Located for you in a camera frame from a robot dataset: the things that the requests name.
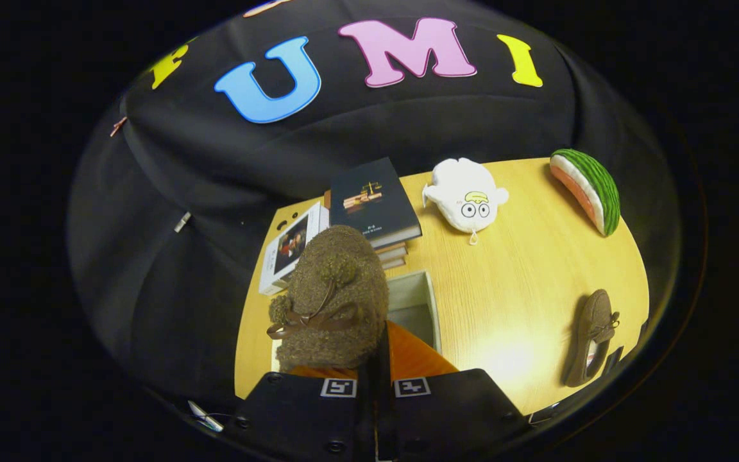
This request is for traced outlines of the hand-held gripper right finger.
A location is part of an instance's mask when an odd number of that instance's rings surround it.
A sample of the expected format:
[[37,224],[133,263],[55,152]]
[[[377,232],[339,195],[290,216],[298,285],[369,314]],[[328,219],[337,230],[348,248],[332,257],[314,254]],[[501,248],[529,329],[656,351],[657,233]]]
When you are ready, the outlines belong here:
[[531,432],[528,419],[480,368],[392,380],[392,347],[376,354],[379,461],[488,461]]

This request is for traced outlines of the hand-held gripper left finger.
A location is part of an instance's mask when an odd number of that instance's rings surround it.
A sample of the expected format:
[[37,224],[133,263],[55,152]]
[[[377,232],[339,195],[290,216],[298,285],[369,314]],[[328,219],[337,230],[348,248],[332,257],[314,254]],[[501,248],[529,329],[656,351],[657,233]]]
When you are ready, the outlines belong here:
[[267,461],[375,460],[375,359],[357,379],[268,372],[232,416],[232,439]]

